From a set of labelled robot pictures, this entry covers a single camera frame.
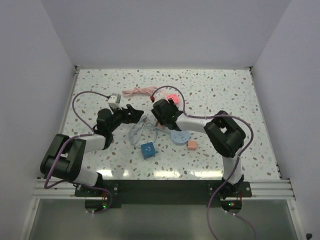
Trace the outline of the orange pink plug adapter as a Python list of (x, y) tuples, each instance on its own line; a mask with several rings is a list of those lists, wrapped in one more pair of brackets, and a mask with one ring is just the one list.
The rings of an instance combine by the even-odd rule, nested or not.
[(189, 140), (187, 142), (187, 149), (190, 151), (195, 151), (197, 149), (197, 142), (194, 140)]

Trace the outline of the pink brown plug adapter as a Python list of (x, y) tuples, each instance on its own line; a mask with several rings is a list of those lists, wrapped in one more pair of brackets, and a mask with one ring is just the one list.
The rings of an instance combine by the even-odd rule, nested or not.
[(158, 129), (158, 130), (162, 130), (162, 131), (165, 131), (167, 128), (160, 124), (158, 121), (155, 123), (155, 127)]

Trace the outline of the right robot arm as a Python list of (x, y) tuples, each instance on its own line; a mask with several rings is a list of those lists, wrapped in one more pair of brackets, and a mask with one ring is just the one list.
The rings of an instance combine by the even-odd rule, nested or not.
[(223, 110), (212, 119), (192, 117), (179, 110), (172, 99), (155, 101), (153, 96), (150, 99), (153, 103), (151, 112), (161, 125), (176, 132), (193, 131), (208, 136), (214, 149), (222, 156), (223, 192), (227, 196), (235, 196), (244, 180), (240, 165), (236, 165), (236, 155), (241, 152), (246, 138), (244, 130)]

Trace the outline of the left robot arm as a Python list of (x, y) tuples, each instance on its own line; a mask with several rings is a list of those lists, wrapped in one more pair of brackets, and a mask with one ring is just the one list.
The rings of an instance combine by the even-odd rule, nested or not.
[(85, 153), (106, 150), (113, 142), (113, 131), (121, 124), (137, 124), (144, 111), (126, 108), (101, 109), (97, 113), (92, 133), (68, 136), (56, 134), (42, 162), (40, 172), (46, 176), (44, 188), (50, 189), (62, 182), (86, 186), (92, 196), (104, 190), (100, 173), (83, 166)]

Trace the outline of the blue round socket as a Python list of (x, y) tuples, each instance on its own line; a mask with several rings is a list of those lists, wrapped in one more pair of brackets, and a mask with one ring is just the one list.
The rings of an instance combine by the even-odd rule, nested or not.
[(188, 143), (191, 139), (191, 133), (188, 130), (170, 132), (170, 138), (175, 145), (182, 146)]

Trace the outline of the blue cube socket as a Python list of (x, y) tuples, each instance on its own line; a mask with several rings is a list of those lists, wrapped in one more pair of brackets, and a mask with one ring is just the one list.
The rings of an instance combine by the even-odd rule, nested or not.
[(152, 142), (142, 144), (140, 149), (145, 160), (156, 156), (156, 150)]

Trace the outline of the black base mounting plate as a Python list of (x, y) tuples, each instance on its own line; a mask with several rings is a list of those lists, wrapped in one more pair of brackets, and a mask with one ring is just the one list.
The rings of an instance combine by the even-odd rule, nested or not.
[(122, 205), (202, 205), (207, 206), (222, 180), (104, 180), (108, 192), (80, 186), (74, 196), (85, 198), (86, 209), (102, 204)]

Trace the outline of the aluminium front rail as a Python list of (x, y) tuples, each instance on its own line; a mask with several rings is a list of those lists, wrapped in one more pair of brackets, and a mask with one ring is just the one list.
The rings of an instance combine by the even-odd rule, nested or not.
[[(37, 199), (101, 199), (102, 190), (76, 187), (72, 183), (60, 183), (52, 188), (44, 188), (45, 181), (38, 179), (32, 197)], [(220, 180), (105, 180), (106, 189), (113, 197), (152, 197), (169, 196), (211, 197), (221, 184)], [(250, 180), (244, 181), (236, 191), (224, 186), (216, 198), (253, 200), (294, 200), (295, 194), (289, 180)]]

